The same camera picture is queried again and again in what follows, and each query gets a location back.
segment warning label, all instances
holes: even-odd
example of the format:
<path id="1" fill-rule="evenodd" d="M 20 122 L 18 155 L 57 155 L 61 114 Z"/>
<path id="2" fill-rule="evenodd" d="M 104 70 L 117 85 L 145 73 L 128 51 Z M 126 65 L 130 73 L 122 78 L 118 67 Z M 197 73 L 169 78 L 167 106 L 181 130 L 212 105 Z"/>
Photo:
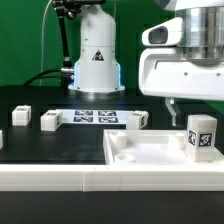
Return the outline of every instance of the warning label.
<path id="1" fill-rule="evenodd" d="M 104 61 L 103 55 L 101 54 L 100 50 L 98 50 L 94 55 L 93 61 Z"/>

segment table surface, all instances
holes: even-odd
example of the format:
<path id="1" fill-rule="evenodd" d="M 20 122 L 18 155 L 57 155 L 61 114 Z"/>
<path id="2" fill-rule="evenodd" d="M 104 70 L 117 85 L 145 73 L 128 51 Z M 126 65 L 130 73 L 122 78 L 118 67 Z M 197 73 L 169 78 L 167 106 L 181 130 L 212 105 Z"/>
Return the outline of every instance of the table surface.
<path id="1" fill-rule="evenodd" d="M 58 87 L 0 87 L 1 164 L 105 164 L 103 130 L 124 125 L 62 125 L 40 131 L 40 116 L 49 109 L 144 110 L 145 129 L 186 129 L 189 114 L 218 119 L 216 147 L 224 152 L 223 115 L 203 101 L 180 100 L 182 128 L 171 125 L 165 99 L 129 90 L 125 97 L 88 101 Z M 32 106 L 29 127 L 12 127 L 17 105 Z M 224 192 L 0 192 L 0 221 L 8 223 L 223 223 Z"/>

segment black cable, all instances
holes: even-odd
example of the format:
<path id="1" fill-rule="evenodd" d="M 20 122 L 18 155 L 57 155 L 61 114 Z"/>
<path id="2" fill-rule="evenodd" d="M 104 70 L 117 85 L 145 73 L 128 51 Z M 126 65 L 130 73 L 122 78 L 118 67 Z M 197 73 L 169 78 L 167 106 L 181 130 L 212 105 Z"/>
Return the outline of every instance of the black cable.
<path id="1" fill-rule="evenodd" d="M 44 76 L 44 77 L 37 77 L 33 81 L 38 80 L 38 79 L 61 79 L 61 78 L 71 78 L 68 75 L 54 75 L 54 76 Z"/>
<path id="2" fill-rule="evenodd" d="M 61 31 L 61 42 L 62 42 L 63 56 L 64 56 L 64 58 L 70 58 L 64 18 L 59 17 L 58 22 L 59 22 L 60 31 Z"/>
<path id="3" fill-rule="evenodd" d="M 50 74 L 50 73 L 55 73 L 55 72 L 61 72 L 60 68 L 55 68 L 55 69 L 49 69 L 47 71 L 41 72 L 37 75 L 35 75 L 33 78 L 27 80 L 25 83 L 23 83 L 23 86 L 29 86 L 30 83 L 32 83 L 34 80 L 39 79 L 39 78 L 43 78 L 44 75 Z"/>

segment white foam block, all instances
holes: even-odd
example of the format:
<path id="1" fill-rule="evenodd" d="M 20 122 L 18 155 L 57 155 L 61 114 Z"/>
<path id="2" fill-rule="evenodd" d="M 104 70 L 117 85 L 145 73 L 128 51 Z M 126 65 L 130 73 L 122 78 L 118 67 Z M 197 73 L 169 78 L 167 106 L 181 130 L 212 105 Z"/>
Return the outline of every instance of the white foam block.
<path id="1" fill-rule="evenodd" d="M 134 111 L 127 117 L 126 129 L 139 130 L 147 125 L 149 113 L 146 111 Z"/>
<path id="2" fill-rule="evenodd" d="M 31 106 L 17 106 L 12 112 L 13 126 L 27 126 L 31 119 Z"/>
<path id="3" fill-rule="evenodd" d="M 195 162 L 214 160 L 217 119 L 208 115 L 188 117 L 186 155 Z"/>
<path id="4" fill-rule="evenodd" d="M 62 124 L 62 111 L 49 110 L 41 116 L 41 131 L 56 131 Z"/>

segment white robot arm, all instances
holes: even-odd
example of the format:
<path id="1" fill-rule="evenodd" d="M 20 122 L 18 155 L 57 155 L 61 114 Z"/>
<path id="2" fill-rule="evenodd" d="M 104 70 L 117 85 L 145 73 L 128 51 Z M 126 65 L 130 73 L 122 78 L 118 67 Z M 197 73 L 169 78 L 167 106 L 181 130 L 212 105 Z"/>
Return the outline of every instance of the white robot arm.
<path id="1" fill-rule="evenodd" d="M 161 8 L 177 11 L 181 9 L 219 7 L 224 5 L 224 0 L 154 0 Z"/>
<path id="2" fill-rule="evenodd" d="M 154 1 L 176 18 L 143 33 L 150 48 L 140 58 L 139 87 L 166 98 L 175 124 L 174 98 L 224 100 L 224 0 Z"/>
<path id="3" fill-rule="evenodd" d="M 120 65 L 115 59 L 116 24 L 99 4 L 106 0 L 53 0 L 59 18 L 64 67 L 71 68 L 64 16 L 74 20 L 81 15 L 81 53 L 75 63 L 71 95 L 88 99 L 107 99 L 124 94 Z"/>

